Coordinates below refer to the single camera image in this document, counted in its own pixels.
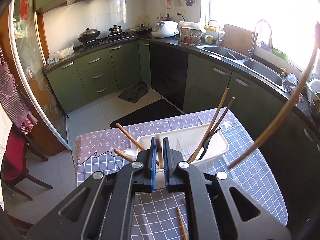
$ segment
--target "gray rag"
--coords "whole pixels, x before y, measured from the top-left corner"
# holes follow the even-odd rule
[[[293,73],[286,75],[286,77],[283,79],[283,83],[285,84],[285,86],[287,87],[291,95],[297,88],[298,82],[299,81],[297,80],[296,76]],[[302,94],[299,95],[299,101],[303,101]]]
[[[140,82],[139,84],[123,91],[118,97],[130,103],[135,103],[147,93],[147,84],[145,82]]]

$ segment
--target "black floor mat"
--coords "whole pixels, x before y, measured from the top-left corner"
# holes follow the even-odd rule
[[[150,105],[127,114],[124,117],[119,118],[118,120],[113,121],[110,124],[110,127],[115,128],[117,122],[121,126],[126,126],[136,123],[150,122],[158,119],[169,118],[177,115],[182,115],[182,113],[173,105],[169,104],[166,100],[160,99]]]

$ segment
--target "red chair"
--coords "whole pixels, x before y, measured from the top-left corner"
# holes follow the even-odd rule
[[[15,185],[27,178],[47,189],[52,189],[52,186],[29,174],[29,170],[27,169],[27,148],[42,160],[48,160],[45,156],[33,149],[27,142],[26,137],[18,131],[15,125],[13,125],[9,133],[7,149],[4,153],[5,161],[3,180],[6,186],[11,188],[13,191],[25,196],[29,200],[32,200],[32,197],[18,189]]]

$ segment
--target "silver screw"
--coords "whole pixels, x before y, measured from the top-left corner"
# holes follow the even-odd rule
[[[101,171],[97,171],[93,174],[94,179],[101,179],[103,177],[103,173]]]
[[[179,166],[180,168],[185,169],[185,168],[188,168],[188,167],[189,167],[189,163],[187,163],[187,162],[179,162],[179,163],[178,163],[178,166]]]
[[[131,163],[131,166],[133,167],[133,168],[141,168],[142,167],[142,163],[141,162],[133,162],[133,163]]]
[[[217,172],[216,176],[218,179],[226,179],[228,177],[228,175],[223,171]]]

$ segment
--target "checkered tablecloth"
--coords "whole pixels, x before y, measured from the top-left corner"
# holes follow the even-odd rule
[[[212,109],[129,125],[124,128],[133,137],[139,138],[142,135],[209,123],[215,111]],[[224,109],[221,109],[217,119],[223,111]],[[221,132],[229,144],[229,150],[212,166],[208,173],[226,172],[276,219],[286,225],[288,213],[283,197],[261,152],[256,149],[243,162],[228,170],[227,165],[252,145],[253,141],[231,111],[228,111],[221,125]],[[118,148],[124,151],[128,147],[134,147],[134,145],[118,128],[78,136],[76,138],[76,157],[79,164],[77,165],[76,186],[95,171],[103,171],[105,174],[119,171],[119,168],[127,162],[123,161],[120,156],[112,156],[114,155],[112,150]],[[181,210],[186,232],[188,232],[183,197],[184,193],[169,193],[165,189],[159,189],[152,193],[137,193],[131,239],[182,239],[176,207],[178,206]]]

